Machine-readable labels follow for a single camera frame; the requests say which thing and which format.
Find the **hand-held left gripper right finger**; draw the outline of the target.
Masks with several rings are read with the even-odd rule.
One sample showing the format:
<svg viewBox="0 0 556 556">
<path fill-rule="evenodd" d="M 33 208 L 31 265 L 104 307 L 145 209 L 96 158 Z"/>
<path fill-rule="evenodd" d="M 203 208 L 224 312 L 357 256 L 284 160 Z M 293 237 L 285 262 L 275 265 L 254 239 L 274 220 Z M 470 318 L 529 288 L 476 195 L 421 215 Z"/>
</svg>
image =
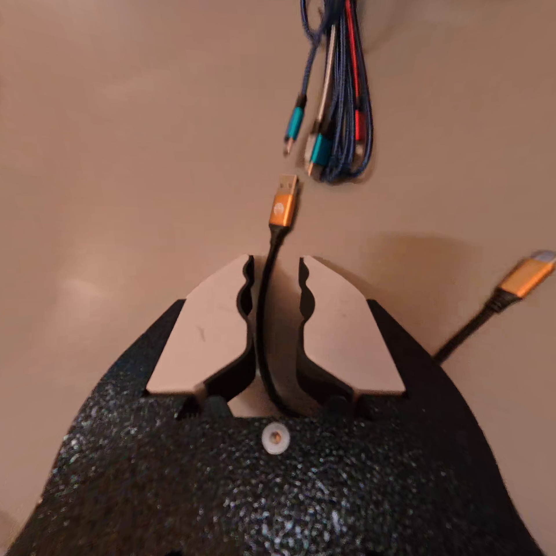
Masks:
<svg viewBox="0 0 556 556">
<path fill-rule="evenodd" d="M 312 256 L 299 261 L 297 382 L 320 405 L 406 393 L 366 297 Z"/>
</svg>

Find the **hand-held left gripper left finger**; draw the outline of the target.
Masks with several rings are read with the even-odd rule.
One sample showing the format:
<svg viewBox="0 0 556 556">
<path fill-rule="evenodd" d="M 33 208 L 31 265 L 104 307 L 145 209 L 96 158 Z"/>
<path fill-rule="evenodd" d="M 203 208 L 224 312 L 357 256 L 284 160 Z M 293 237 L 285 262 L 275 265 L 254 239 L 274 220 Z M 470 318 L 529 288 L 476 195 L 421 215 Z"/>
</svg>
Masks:
<svg viewBox="0 0 556 556">
<path fill-rule="evenodd" d="M 152 396 L 231 401 L 256 376 L 254 258 L 240 255 L 186 297 L 146 385 Z"/>
</svg>

